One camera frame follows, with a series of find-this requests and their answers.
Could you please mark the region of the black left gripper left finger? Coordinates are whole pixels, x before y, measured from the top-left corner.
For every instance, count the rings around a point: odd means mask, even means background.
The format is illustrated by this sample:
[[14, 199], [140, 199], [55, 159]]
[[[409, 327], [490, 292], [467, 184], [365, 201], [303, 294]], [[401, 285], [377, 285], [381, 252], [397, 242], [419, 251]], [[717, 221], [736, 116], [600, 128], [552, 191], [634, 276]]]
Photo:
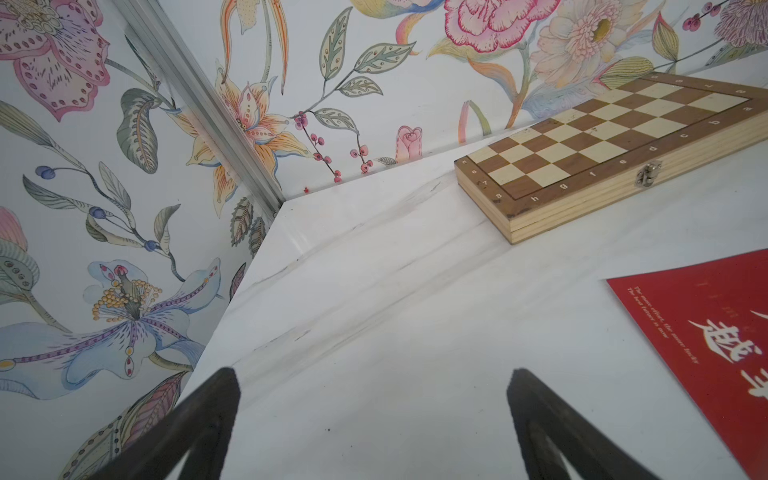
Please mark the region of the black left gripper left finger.
[[218, 479], [238, 411], [235, 371], [221, 368], [96, 479], [164, 479], [181, 465], [181, 479]]

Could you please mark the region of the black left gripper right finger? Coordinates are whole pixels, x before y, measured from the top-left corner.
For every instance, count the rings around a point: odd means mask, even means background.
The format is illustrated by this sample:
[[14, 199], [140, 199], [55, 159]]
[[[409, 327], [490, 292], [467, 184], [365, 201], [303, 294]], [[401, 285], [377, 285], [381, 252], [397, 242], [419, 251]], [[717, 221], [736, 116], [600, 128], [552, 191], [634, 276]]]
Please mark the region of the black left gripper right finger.
[[527, 369], [513, 371], [506, 391], [530, 479], [654, 479], [549, 386]]

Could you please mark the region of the red card white characters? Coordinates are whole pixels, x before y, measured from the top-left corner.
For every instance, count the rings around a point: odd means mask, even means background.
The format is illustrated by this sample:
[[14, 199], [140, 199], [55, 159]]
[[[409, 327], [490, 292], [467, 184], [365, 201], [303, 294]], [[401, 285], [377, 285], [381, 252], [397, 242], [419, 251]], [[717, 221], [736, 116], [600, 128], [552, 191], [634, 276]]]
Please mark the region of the red card white characters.
[[766, 478], [767, 252], [608, 285], [746, 475]]

